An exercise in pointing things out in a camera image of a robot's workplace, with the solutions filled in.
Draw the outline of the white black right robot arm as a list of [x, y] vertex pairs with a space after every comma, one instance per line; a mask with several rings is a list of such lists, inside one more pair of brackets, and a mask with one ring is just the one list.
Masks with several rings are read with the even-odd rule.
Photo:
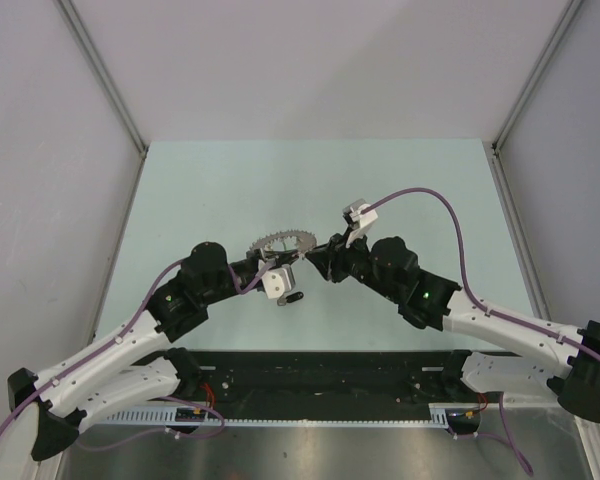
[[453, 280], [421, 268], [403, 239], [368, 245], [343, 236], [306, 255], [332, 283], [353, 278], [396, 305], [417, 329], [432, 328], [488, 342], [531, 360], [547, 373], [545, 387], [569, 413], [600, 424], [600, 322], [559, 324], [506, 310]]

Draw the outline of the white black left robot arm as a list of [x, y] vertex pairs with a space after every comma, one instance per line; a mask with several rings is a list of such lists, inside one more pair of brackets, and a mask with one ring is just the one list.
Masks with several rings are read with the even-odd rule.
[[262, 291], [271, 300], [290, 292], [291, 266], [314, 248], [291, 232], [255, 242], [244, 259], [230, 262], [216, 242], [196, 245], [163, 274], [132, 317], [107, 336], [39, 372], [22, 368], [8, 379], [8, 436], [33, 427], [26, 452], [48, 460], [70, 447], [95, 420], [143, 400], [187, 400], [201, 387], [194, 359], [174, 343], [205, 322], [209, 306]]

